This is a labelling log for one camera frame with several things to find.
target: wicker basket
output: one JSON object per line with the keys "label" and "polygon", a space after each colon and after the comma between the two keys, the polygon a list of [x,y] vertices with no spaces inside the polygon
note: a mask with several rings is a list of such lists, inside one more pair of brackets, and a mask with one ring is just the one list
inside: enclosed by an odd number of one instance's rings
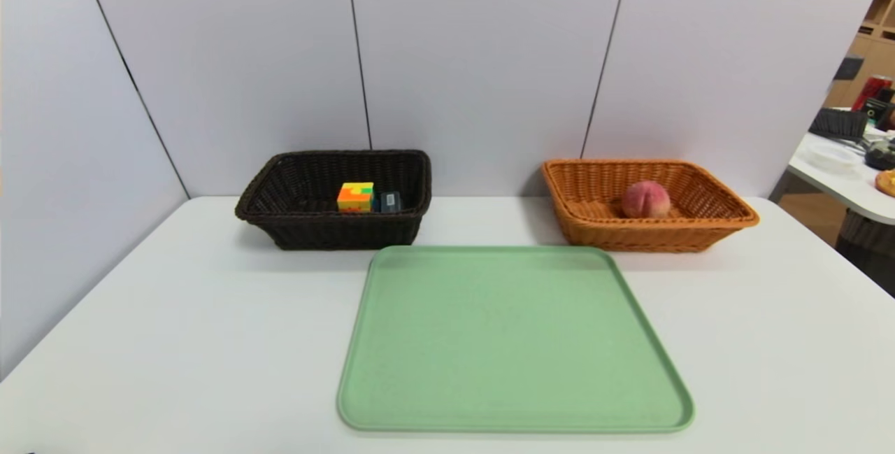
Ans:
{"label": "wicker basket", "polygon": [[[345,182],[399,192],[403,209],[340,213],[336,197]],[[239,199],[236,217],[284,250],[378,250],[412,243],[431,197],[431,164],[422,151],[303,151],[271,158]]]}
{"label": "wicker basket", "polygon": [[[701,251],[758,215],[702,167],[680,160],[551,160],[543,165],[559,226],[572,244],[619,251]],[[668,218],[625,218],[627,187],[655,180]]]}
{"label": "wicker basket", "polygon": [[824,138],[860,141],[867,127],[867,113],[821,108],[808,131]]}

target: panel seam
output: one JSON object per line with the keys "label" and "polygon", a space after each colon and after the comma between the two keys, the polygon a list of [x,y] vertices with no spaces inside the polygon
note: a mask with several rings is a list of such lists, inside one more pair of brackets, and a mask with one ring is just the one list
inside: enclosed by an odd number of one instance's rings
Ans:
{"label": "panel seam", "polygon": [[603,84],[603,75],[606,73],[606,62],[610,59],[610,49],[613,46],[613,36],[615,35],[616,23],[618,21],[618,11],[621,10],[621,0],[616,3],[615,14],[613,15],[613,26],[610,28],[610,37],[606,41],[606,52],[603,56],[603,63],[600,68],[600,78],[597,78],[597,90],[594,92],[594,103],[591,104],[591,116],[587,120],[587,129],[585,129],[585,142],[581,145],[581,155],[578,158],[585,157],[585,148],[587,148],[587,139],[591,136],[591,125],[594,123],[594,113],[597,111],[597,97],[600,96],[600,87]]}
{"label": "panel seam", "polygon": [[357,32],[357,13],[355,0],[351,0],[351,20],[355,24],[355,46],[357,47],[357,67],[361,71],[361,95],[364,97],[364,118],[367,120],[367,141],[373,149],[373,135],[370,129],[370,109],[367,106],[367,85],[364,83],[364,63],[361,61],[361,36]]}
{"label": "panel seam", "polygon": [[143,106],[143,110],[146,113],[146,117],[150,119],[150,123],[152,125],[153,131],[156,132],[156,137],[159,138],[159,142],[162,145],[162,149],[165,150],[165,155],[171,164],[171,168],[173,169],[173,173],[177,176],[177,182],[180,183],[181,188],[183,189],[183,193],[186,195],[186,199],[191,199],[189,196],[188,190],[186,190],[186,185],[183,184],[183,179],[180,176],[179,171],[177,171],[177,166],[173,163],[171,158],[171,154],[167,146],[165,145],[165,141],[162,139],[162,135],[159,133],[159,127],[156,126],[156,122],[152,119],[152,114],[150,113],[150,108],[146,106],[146,101],[143,99],[143,94],[140,92],[140,88],[137,87],[137,81],[134,79],[134,74],[131,73],[130,66],[127,65],[127,61],[124,58],[124,53],[121,51],[121,46],[118,45],[118,40],[115,39],[115,33],[112,32],[112,26],[109,24],[109,19],[106,17],[106,11],[103,10],[103,4],[99,0],[96,0],[96,5],[99,7],[99,13],[103,16],[103,21],[106,23],[106,29],[109,32],[109,36],[112,37],[112,43],[115,45],[115,49],[118,51],[118,57],[121,59],[121,63],[124,65],[124,70],[127,71],[128,78],[131,78],[131,84],[134,85],[134,91],[137,93],[138,99],[140,99],[140,104]]}

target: red can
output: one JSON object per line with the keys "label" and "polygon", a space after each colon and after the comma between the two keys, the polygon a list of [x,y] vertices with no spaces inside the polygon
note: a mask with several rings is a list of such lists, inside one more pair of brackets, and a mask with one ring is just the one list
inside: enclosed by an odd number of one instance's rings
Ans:
{"label": "red can", "polygon": [[859,112],[861,108],[864,107],[864,101],[870,97],[875,97],[876,93],[879,92],[881,88],[888,88],[891,86],[892,78],[880,75],[873,75],[872,77],[867,78],[867,83],[864,83],[864,88],[862,88],[861,93],[857,95],[857,100],[854,101],[854,105],[851,106],[851,111]]}

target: white table in background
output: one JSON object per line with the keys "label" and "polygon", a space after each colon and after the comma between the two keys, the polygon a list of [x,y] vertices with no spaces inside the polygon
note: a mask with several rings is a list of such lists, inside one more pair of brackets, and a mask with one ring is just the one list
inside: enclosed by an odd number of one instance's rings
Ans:
{"label": "white table in background", "polygon": [[882,224],[895,225],[895,199],[876,190],[873,184],[879,171],[866,166],[863,155],[856,153],[854,158],[860,158],[860,163],[852,173],[828,173],[818,169],[805,160],[806,148],[815,144],[835,145],[844,151],[853,152],[853,148],[848,148],[841,142],[808,132],[799,143],[796,154],[792,155],[787,170],[814,185],[818,190],[830,194],[851,211]]}
{"label": "white table in background", "polygon": [[[683,432],[356,432],[336,387],[372,251],[285,253],[202,198],[0,383],[0,452],[895,452],[895,301],[747,202],[761,224],[705,253],[613,253],[696,403]],[[435,198],[416,241],[551,243],[549,200],[515,198]]]}

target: basket rim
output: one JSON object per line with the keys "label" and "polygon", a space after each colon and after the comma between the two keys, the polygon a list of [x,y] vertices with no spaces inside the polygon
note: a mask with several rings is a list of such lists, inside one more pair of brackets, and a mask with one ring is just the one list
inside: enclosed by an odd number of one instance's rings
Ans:
{"label": "basket rim", "polygon": [[[266,182],[271,171],[277,163],[287,157],[310,157],[311,155],[342,155],[343,157],[360,157],[360,155],[368,155],[369,157],[394,157],[395,155],[416,155],[422,160],[422,198],[420,204],[414,208],[402,209],[396,213],[355,213],[355,212],[335,212],[335,211],[309,211],[295,213],[279,213],[270,211],[249,211],[250,202],[255,198],[258,190]],[[258,224],[258,222],[294,222],[300,220],[323,221],[348,221],[351,218],[361,218],[364,220],[380,220],[380,221],[404,221],[421,218],[422,215],[429,210],[429,202],[432,199],[432,170],[431,160],[426,152],[419,149],[364,149],[364,150],[303,150],[287,153],[279,153],[273,155],[268,160],[262,170],[255,174],[255,177],[249,182],[243,195],[240,196],[236,203],[236,217]]]}
{"label": "basket rim", "polygon": [[[550,173],[550,167],[554,165],[560,164],[674,164],[674,165],[685,165],[686,167],[697,171],[697,173],[702,174],[702,176],[706,177],[710,183],[712,183],[715,189],[722,192],[724,195],[728,196],[735,200],[736,203],[740,206],[741,209],[744,209],[747,212],[745,217],[740,218],[586,218],[581,215],[575,214],[575,211],[572,211],[572,208],[569,208],[568,202],[566,202],[565,197],[563,196],[562,190],[557,186],[557,181],[554,179],[553,174]],[[600,227],[607,229],[622,229],[627,228],[631,230],[643,229],[643,230],[657,230],[657,229],[723,229],[723,228],[732,228],[732,229],[741,229],[747,227],[754,227],[758,225],[758,222],[761,218],[759,218],[758,213],[752,209],[747,203],[744,202],[738,195],[736,195],[733,190],[730,190],[728,186],[724,183],[720,182],[718,178],[712,176],[709,171],[705,170],[700,165],[694,164],[692,162],[688,162],[685,160],[677,160],[677,159],[627,159],[627,158],[566,158],[566,159],[554,159],[548,160],[541,165],[541,173],[544,175],[544,179],[547,182],[547,188],[550,189],[551,198],[553,198],[553,205],[556,206],[557,211],[562,212],[562,218],[568,219],[571,222],[577,222],[581,225],[589,225],[589,227]]]}

